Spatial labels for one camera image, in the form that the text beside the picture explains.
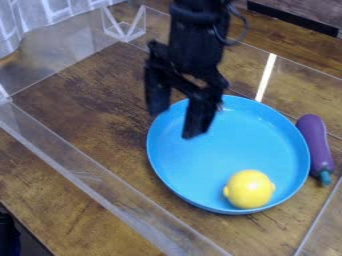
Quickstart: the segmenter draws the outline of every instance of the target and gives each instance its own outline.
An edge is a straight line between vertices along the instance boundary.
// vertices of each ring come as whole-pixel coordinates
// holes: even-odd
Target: wooden table
[[[341,40],[258,14],[246,15],[252,24],[246,43],[342,77]],[[231,34],[239,29],[240,24],[234,22]],[[232,62],[236,72],[231,71],[224,63],[239,55],[228,51],[220,69],[239,93],[227,93],[250,96],[255,82],[236,75],[239,67],[246,69],[247,57]],[[322,188],[308,178],[291,200],[247,216],[220,216],[184,203],[162,185],[147,163],[144,139],[151,118],[143,101],[146,57],[144,52],[117,43],[17,93],[13,101],[232,255],[292,255],[333,186]],[[16,55],[3,63],[19,65]],[[251,73],[260,72],[255,63],[247,65]],[[299,77],[308,72],[303,70],[296,68]],[[268,89],[264,101],[292,121],[300,111],[312,109],[325,114],[334,135],[329,142],[337,164],[335,183],[342,164],[337,118],[342,88],[311,86],[314,80],[306,83],[295,80],[298,76],[282,77],[280,82],[296,82],[298,87],[276,85]],[[1,203],[56,255],[163,254],[4,131],[0,136]]]

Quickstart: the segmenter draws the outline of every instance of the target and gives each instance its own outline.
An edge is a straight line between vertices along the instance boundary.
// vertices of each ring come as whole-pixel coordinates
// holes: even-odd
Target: purple eggplant
[[[302,116],[295,124],[300,131],[310,151],[311,170],[310,175],[321,179],[322,184],[331,184],[330,174],[335,165],[327,144],[327,131],[322,118],[308,114]]]

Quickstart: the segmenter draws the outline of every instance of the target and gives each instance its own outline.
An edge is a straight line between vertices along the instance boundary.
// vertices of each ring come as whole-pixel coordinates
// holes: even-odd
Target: blue bowl
[[[210,130],[191,140],[182,138],[188,100],[174,104],[155,119],[147,136],[147,154],[166,186],[190,204],[222,214],[250,214],[283,203],[304,184],[310,153],[299,130],[264,104],[223,96]],[[262,171],[276,190],[267,205],[238,209],[223,196],[231,176]]]

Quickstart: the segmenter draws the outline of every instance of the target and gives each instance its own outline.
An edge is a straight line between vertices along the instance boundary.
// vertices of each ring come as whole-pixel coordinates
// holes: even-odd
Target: yellow lemon
[[[274,191],[275,185],[262,172],[244,170],[231,177],[223,195],[235,207],[251,209],[268,203]]]

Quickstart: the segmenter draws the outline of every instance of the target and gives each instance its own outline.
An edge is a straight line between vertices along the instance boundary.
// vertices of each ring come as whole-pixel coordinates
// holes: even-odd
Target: clear plastic box
[[[139,180],[136,181],[129,178],[120,170],[120,168],[125,167],[124,164],[120,165],[120,162],[115,160],[105,163],[100,155],[96,155],[93,150],[87,149],[77,138],[71,137],[65,139],[68,137],[67,130],[63,130],[60,124],[67,121],[72,122],[65,116],[71,114],[80,115],[80,112],[64,113],[59,117],[55,115],[56,120],[48,119],[47,115],[45,120],[39,120],[39,116],[35,116],[35,111],[23,101],[24,98],[32,98],[33,100],[35,94],[41,90],[43,97],[47,100],[45,102],[52,101],[48,93],[52,93],[55,95],[53,97],[59,97],[60,102],[67,102],[69,94],[65,93],[65,90],[68,87],[55,85],[53,79],[56,77],[52,77],[52,75],[79,62],[88,61],[89,56],[96,55],[96,53],[101,54],[99,53],[100,51],[104,50],[105,53],[111,53],[112,51],[107,48],[109,46],[111,49],[117,47],[119,61],[115,62],[117,65],[120,61],[127,61],[125,56],[120,56],[119,54],[120,47],[131,47],[131,51],[136,51],[137,56],[140,56],[139,59],[128,61],[131,61],[133,70],[129,72],[137,73],[120,75],[123,77],[125,75],[135,75],[139,80],[143,72],[143,66],[140,64],[147,57],[146,44],[151,39],[167,42],[168,24],[170,16],[166,13],[141,5],[141,3],[128,2],[81,14],[56,24],[53,29],[45,27],[28,33],[20,51],[8,59],[0,61],[0,89],[3,92],[0,97],[0,126],[167,255],[230,255],[231,253],[236,253],[230,249],[232,243],[235,243],[235,246],[240,245],[243,247],[244,245],[250,245],[252,248],[258,248],[258,245],[252,244],[251,240],[242,239],[239,230],[231,226],[232,222],[239,223],[244,228],[251,225],[252,228],[259,229],[260,236],[264,235],[266,237],[267,235],[267,239],[270,239],[272,236],[264,234],[262,227],[258,226],[258,217],[264,222],[264,225],[275,225],[275,228],[280,230],[275,250],[282,250],[282,246],[286,243],[291,243],[291,246],[294,246],[294,240],[298,240],[300,233],[292,234],[295,238],[288,242],[286,223],[272,219],[272,213],[270,215],[260,214],[258,217],[246,216],[231,217],[228,219],[224,216],[210,215],[190,208],[187,210],[188,215],[183,216],[183,211],[179,209],[182,208],[184,210],[188,206],[176,197],[170,198],[170,193],[164,187],[156,183],[150,184],[148,188],[141,187]],[[258,95],[258,100],[262,100],[266,104],[276,108],[292,120],[307,112],[314,112],[323,118],[327,117],[326,122],[330,135],[335,138],[342,138],[339,125],[335,122],[335,120],[341,120],[342,118],[342,113],[338,111],[341,106],[338,99],[342,98],[341,79],[243,43],[236,47],[227,48],[226,55],[228,57],[223,59],[219,69],[228,76],[232,93],[238,93],[248,98],[255,98]],[[11,58],[19,58],[21,65],[12,67]],[[31,72],[21,72],[24,67],[29,65]],[[268,72],[270,76],[266,79],[267,82],[260,86],[262,81],[264,81],[267,66],[271,68]],[[47,81],[49,92],[44,92],[45,87],[35,88],[39,81]],[[137,86],[133,87],[135,85],[119,84],[121,81],[124,79],[121,77],[117,78],[117,85],[115,85],[119,86],[121,94],[119,93],[113,97],[124,100],[120,97],[127,94],[132,95],[133,101],[131,103],[136,102],[136,105],[125,106],[124,111],[129,112],[129,117],[136,115],[146,116],[147,121],[136,124],[144,133],[147,132],[150,119],[141,107],[144,104],[141,89]],[[303,105],[302,108],[294,109],[291,102],[300,102],[303,95],[310,93],[310,88],[319,86],[322,81],[325,82],[326,88],[325,95],[330,97],[330,108],[322,110],[312,103]],[[283,94],[284,91],[279,90],[279,87],[283,86],[287,86],[286,94]],[[97,91],[93,89],[91,95],[92,100],[97,95],[96,93]],[[288,104],[279,104],[279,99],[288,102]],[[59,113],[59,110],[63,110],[59,107],[63,106],[59,106],[59,104],[55,106],[55,111]],[[41,113],[45,111],[44,104],[41,105],[40,111]],[[333,115],[325,111],[333,111],[335,113],[334,120],[329,119]],[[84,113],[88,117],[91,110],[85,109]],[[116,141],[116,143],[112,154],[124,150],[124,144],[129,143],[129,141],[123,140]],[[132,176],[137,175],[137,172],[150,171],[148,167],[144,166],[146,159],[143,158],[143,151],[144,146],[140,146],[137,151],[129,152],[131,154],[136,154],[136,161],[141,161],[139,163],[143,166],[137,167],[136,172],[131,174]],[[146,179],[155,179],[152,172],[146,173],[146,175]],[[155,191],[159,191],[160,196],[156,197],[152,195],[152,192],[156,194]],[[279,211],[286,213],[287,218],[298,214],[295,207],[300,204],[300,200],[302,196],[299,195],[295,199],[290,200],[286,209],[282,207],[278,208]],[[298,211],[300,215],[310,212],[306,209]],[[210,227],[218,225],[222,225],[220,232],[212,233]],[[306,232],[304,226],[300,228],[300,232]]]

